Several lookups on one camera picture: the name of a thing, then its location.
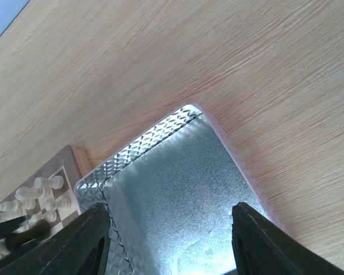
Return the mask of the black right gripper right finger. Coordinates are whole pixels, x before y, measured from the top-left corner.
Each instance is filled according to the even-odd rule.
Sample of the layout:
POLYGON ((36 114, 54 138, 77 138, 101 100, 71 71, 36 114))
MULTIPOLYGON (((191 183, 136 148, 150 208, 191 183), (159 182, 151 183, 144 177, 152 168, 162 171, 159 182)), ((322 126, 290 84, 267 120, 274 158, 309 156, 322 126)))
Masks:
POLYGON ((232 208, 232 248, 238 274, 344 274, 250 205, 232 208))

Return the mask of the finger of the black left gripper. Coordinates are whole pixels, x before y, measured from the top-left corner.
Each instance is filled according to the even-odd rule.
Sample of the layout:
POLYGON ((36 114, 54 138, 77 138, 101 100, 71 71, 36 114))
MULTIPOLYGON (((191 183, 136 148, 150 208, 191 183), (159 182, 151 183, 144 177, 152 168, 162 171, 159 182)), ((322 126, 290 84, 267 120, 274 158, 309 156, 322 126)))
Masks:
POLYGON ((0 240, 17 230, 26 221, 26 216, 17 217, 0 223, 0 240))

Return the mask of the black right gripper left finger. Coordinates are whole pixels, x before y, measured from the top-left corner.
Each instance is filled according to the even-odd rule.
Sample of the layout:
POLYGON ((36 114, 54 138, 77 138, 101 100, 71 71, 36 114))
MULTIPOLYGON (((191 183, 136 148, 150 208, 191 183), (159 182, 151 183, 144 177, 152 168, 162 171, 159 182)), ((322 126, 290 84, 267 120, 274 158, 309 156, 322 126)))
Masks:
POLYGON ((0 259, 0 274, 105 274, 110 247, 108 211, 96 203, 42 241, 0 259))

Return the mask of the wooden chess board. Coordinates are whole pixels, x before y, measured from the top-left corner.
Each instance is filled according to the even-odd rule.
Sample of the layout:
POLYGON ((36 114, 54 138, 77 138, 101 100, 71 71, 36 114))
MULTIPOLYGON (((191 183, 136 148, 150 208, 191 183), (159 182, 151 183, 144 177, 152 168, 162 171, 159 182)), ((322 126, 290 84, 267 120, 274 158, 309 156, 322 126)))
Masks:
POLYGON ((75 185, 90 170, 84 149, 65 146, 0 201, 0 223, 26 216, 26 221, 17 229, 19 233, 45 219, 50 223, 50 234, 55 235, 81 214, 75 185), (64 178, 59 190, 47 185, 47 179, 56 175, 64 178))

